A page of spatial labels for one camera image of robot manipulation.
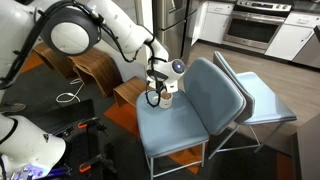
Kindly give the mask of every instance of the small wooden stool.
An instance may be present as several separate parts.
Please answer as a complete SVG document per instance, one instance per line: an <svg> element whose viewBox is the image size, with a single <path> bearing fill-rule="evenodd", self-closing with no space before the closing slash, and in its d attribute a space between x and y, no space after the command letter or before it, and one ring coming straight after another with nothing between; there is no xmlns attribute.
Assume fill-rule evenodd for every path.
<svg viewBox="0 0 320 180"><path fill-rule="evenodd" d="M113 94L119 107L129 103L136 107L138 96L146 90L146 83L138 77L133 77L113 89Z"/></svg>
<svg viewBox="0 0 320 180"><path fill-rule="evenodd" d="M36 54L47 66L49 66L50 69L55 69L64 78L77 75L73 71L68 57L54 52L46 43L42 42L36 45L33 48L33 51L36 52Z"/></svg>
<svg viewBox="0 0 320 180"><path fill-rule="evenodd" d="M122 83L120 72L107 53L92 48L69 59L82 81L88 84L94 79L104 97L112 95L113 88Z"/></svg>

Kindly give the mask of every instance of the drawer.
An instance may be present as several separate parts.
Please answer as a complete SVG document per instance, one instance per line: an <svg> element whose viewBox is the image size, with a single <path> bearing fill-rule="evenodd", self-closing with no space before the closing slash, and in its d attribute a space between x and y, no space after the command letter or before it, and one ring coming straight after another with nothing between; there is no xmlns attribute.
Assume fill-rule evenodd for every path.
<svg viewBox="0 0 320 180"><path fill-rule="evenodd" d="M315 26L320 25L320 15L291 12L284 23L295 26L314 28Z"/></svg>
<svg viewBox="0 0 320 180"><path fill-rule="evenodd" d="M207 12L230 15L234 4L209 2Z"/></svg>

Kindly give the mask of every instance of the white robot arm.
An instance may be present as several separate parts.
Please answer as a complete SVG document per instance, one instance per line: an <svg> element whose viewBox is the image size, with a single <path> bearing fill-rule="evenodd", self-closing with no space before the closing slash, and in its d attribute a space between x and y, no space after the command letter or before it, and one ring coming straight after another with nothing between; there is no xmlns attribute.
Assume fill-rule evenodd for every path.
<svg viewBox="0 0 320 180"><path fill-rule="evenodd" d="M28 6L2 0L0 25L0 102L40 33L52 49L66 55L83 54L100 39L122 53L147 45L152 51L147 74L162 82L168 92L177 91L177 80L184 73L183 62L168 61L168 53L157 39L111 0L91 0L87 5L71 0L35 0ZM33 179L45 177L65 148L64 140L26 118L0 114L0 179L5 171L9 178L24 168L32 169Z"/></svg>

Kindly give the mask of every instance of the chair seat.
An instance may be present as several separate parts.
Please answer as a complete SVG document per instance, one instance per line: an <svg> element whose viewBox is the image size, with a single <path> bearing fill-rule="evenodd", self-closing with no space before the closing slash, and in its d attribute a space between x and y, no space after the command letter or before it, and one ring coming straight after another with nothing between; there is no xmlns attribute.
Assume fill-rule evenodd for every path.
<svg viewBox="0 0 320 180"><path fill-rule="evenodd" d="M255 99L254 113L242 125L256 125L296 120L295 114L253 72L237 74L243 88Z"/></svg>
<svg viewBox="0 0 320 180"><path fill-rule="evenodd" d="M156 95L150 92L150 101ZM136 105L140 136L148 157L161 157L209 139L201 119L181 90L173 93L172 105L168 109L151 107L145 92L140 94Z"/></svg>

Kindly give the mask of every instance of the chair backrest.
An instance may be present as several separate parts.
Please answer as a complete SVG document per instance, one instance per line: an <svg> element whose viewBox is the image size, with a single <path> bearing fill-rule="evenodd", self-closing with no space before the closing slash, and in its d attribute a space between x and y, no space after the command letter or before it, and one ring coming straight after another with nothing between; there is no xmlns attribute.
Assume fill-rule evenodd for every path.
<svg viewBox="0 0 320 180"><path fill-rule="evenodd" d="M192 63L184 76L184 89L212 135L220 134L241 114L246 104L233 82L205 58Z"/></svg>
<svg viewBox="0 0 320 180"><path fill-rule="evenodd" d="M220 52L214 52L213 63L217 65L233 81L233 83L238 87L238 89L246 99L247 105L235 121L241 123L249 119L254 113L254 97L250 93L248 93L248 91L241 85L241 82L238 80L236 73L229 66Z"/></svg>

